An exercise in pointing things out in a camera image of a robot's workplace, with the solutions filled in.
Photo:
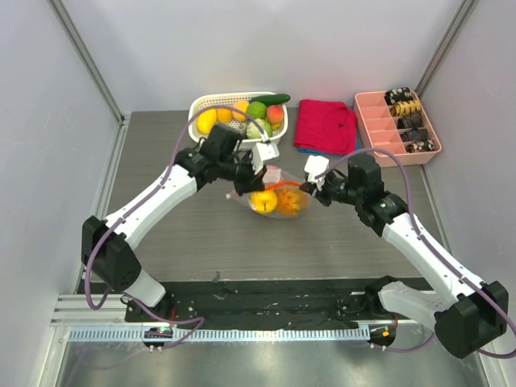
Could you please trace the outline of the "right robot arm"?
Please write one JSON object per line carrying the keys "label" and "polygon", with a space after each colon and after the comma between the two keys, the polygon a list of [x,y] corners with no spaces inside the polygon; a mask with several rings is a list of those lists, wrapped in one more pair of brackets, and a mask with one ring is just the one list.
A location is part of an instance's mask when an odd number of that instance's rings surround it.
{"label": "right robot arm", "polygon": [[341,173],[324,156],[309,156],[302,191],[324,206],[353,206],[360,221],[394,246],[419,271],[433,294],[383,277],[367,290],[364,308],[373,318],[401,314],[432,330],[454,357],[463,359],[503,336],[515,323],[508,315],[509,294],[497,281],[490,284],[458,262],[422,226],[410,197],[385,189],[381,167],[371,148],[341,158]]}

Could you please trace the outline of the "yellow mango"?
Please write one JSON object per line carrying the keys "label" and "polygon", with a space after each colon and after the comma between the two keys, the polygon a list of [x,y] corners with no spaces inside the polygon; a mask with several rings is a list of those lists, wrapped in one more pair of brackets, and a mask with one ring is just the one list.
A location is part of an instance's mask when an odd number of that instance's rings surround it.
{"label": "yellow mango", "polygon": [[217,123],[216,109],[202,112],[197,119],[197,129],[201,135],[209,135],[213,126]]}

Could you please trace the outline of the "clear zip top bag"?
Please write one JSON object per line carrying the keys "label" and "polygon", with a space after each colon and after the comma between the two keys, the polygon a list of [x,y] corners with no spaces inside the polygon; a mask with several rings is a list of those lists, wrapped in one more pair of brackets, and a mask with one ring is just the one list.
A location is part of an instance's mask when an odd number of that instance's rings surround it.
{"label": "clear zip top bag", "polygon": [[276,166],[268,166],[264,175],[264,190],[238,195],[234,190],[227,200],[240,202],[253,212],[268,218],[291,219],[306,213],[310,196],[301,191],[302,181]]}

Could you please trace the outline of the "yellow striped sock roll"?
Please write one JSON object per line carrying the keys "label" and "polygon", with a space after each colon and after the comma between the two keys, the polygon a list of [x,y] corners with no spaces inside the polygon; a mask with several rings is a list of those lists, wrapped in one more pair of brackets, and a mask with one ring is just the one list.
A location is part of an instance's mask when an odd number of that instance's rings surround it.
{"label": "yellow striped sock roll", "polygon": [[417,100],[395,102],[389,109],[393,117],[405,117],[422,109]]}

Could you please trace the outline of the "small orange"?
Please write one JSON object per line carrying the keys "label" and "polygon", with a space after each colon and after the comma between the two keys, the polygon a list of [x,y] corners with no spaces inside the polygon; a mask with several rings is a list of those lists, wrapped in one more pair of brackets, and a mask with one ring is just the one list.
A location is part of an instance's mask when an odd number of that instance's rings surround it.
{"label": "small orange", "polygon": [[221,123],[230,123],[233,119],[233,114],[228,109],[216,110],[217,120]]}

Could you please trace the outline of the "white plastic basket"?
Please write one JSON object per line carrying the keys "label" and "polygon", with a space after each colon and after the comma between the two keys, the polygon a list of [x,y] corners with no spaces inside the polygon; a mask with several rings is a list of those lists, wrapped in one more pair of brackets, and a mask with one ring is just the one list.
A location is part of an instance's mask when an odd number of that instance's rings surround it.
{"label": "white plastic basket", "polygon": [[[290,100],[288,94],[274,92],[238,92],[229,94],[208,94],[197,98],[189,108],[191,119],[200,110],[208,106],[233,106],[244,110],[251,104],[251,113],[259,124],[267,131],[272,143],[278,144],[288,129],[288,113],[286,103]],[[207,109],[202,113],[201,123],[195,119],[188,128],[192,141],[197,142],[207,137],[216,123],[228,125],[243,135],[241,148],[248,149],[261,140],[260,133],[250,120],[241,113],[229,112],[226,109]]]}

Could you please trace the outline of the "red folded cloth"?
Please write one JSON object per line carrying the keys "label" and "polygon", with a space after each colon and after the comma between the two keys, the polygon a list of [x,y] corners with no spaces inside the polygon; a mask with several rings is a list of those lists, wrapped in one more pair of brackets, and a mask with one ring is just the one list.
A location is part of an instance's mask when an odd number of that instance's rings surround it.
{"label": "red folded cloth", "polygon": [[354,152],[356,134],[356,113],[344,102],[300,101],[294,147],[347,155]]}

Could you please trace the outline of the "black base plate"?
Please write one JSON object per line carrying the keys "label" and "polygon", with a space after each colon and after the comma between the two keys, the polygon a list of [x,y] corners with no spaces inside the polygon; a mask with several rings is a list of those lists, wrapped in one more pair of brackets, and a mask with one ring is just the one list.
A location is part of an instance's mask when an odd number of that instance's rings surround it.
{"label": "black base plate", "polygon": [[202,316],[204,330],[304,331],[354,329],[365,320],[391,320],[366,292],[373,279],[175,281],[164,283],[160,317]]}

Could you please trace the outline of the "dark floral sock roll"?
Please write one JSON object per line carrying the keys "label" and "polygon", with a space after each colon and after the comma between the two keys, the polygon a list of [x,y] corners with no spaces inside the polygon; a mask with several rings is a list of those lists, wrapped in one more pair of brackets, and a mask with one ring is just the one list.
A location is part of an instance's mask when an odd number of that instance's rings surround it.
{"label": "dark floral sock roll", "polygon": [[387,90],[384,100],[388,106],[393,106],[398,102],[408,102],[414,99],[412,90],[408,87],[401,87]]}

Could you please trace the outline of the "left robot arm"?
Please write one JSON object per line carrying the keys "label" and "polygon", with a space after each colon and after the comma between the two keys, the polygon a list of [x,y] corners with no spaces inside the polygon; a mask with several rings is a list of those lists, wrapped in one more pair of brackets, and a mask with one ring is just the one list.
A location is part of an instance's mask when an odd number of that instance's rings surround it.
{"label": "left robot arm", "polygon": [[90,296],[90,278],[96,275],[108,291],[128,296],[153,321],[170,317],[172,296],[142,268],[135,249],[166,214],[205,185],[230,181],[238,195],[264,189],[265,165],[277,157],[277,146],[269,140],[258,142],[238,156],[235,150],[241,140],[232,128],[216,125],[198,146],[177,152],[162,174],[121,209],[104,219],[92,215],[84,221],[81,254],[91,309],[103,304]]}

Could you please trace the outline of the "red peach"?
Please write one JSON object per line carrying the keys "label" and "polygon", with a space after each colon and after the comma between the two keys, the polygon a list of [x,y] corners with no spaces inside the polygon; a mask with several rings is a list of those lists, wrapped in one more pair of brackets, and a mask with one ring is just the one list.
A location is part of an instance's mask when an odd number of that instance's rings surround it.
{"label": "red peach", "polygon": [[271,105],[267,108],[266,119],[272,124],[276,125],[284,120],[285,113],[281,105]]}

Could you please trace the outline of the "black pink sock roll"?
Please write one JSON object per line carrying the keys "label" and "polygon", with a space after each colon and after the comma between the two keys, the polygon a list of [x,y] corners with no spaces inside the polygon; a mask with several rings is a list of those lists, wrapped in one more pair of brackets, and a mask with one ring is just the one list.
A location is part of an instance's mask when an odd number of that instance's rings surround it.
{"label": "black pink sock roll", "polygon": [[415,141],[413,143],[406,145],[407,153],[433,152],[434,150],[435,150],[435,144],[432,139]]}

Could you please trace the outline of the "green cucumber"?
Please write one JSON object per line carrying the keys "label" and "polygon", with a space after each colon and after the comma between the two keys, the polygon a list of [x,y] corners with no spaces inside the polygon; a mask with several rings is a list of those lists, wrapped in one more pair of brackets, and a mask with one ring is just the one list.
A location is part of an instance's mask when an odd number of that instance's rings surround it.
{"label": "green cucumber", "polygon": [[252,97],[250,102],[260,102],[266,106],[283,105],[291,99],[289,94],[263,94]]}

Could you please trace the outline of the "yellow apple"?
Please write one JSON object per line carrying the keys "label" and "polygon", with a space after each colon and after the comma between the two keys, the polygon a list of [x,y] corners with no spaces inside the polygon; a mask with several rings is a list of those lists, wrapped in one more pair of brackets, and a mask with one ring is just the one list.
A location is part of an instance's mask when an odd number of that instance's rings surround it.
{"label": "yellow apple", "polygon": [[250,205],[259,214],[270,214],[277,208],[277,195],[273,190],[253,192]]}

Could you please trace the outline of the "dark brown sock roll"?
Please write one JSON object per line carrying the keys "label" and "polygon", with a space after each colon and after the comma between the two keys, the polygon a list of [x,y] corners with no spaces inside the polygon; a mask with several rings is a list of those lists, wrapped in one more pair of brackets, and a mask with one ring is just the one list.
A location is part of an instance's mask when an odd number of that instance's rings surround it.
{"label": "dark brown sock roll", "polygon": [[403,116],[397,120],[398,129],[414,129],[423,127],[423,118],[420,111]]}

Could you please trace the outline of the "pink divided tray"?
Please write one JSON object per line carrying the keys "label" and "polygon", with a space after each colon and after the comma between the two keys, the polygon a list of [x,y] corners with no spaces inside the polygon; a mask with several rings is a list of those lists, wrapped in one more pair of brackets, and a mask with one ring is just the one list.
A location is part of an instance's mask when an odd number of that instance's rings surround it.
{"label": "pink divided tray", "polygon": [[400,134],[411,129],[398,129],[397,120],[401,117],[393,117],[384,100],[385,91],[362,92],[355,96],[354,111],[357,116],[357,127],[362,144],[366,148],[382,148],[393,153],[404,165],[427,164],[442,150],[440,140],[432,127],[426,111],[420,112],[423,118],[423,127],[428,130],[428,139],[435,144],[433,152],[407,153],[406,145],[401,140]]}

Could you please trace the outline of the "green cabbage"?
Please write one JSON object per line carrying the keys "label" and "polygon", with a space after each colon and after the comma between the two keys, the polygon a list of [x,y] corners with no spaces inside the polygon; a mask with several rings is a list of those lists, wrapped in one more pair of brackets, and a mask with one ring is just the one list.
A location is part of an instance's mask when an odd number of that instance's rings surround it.
{"label": "green cabbage", "polygon": [[[273,137],[273,128],[270,123],[264,119],[256,119],[259,126],[267,133],[268,137]],[[249,122],[246,128],[246,136],[248,139],[260,139],[261,131],[254,122]]]}

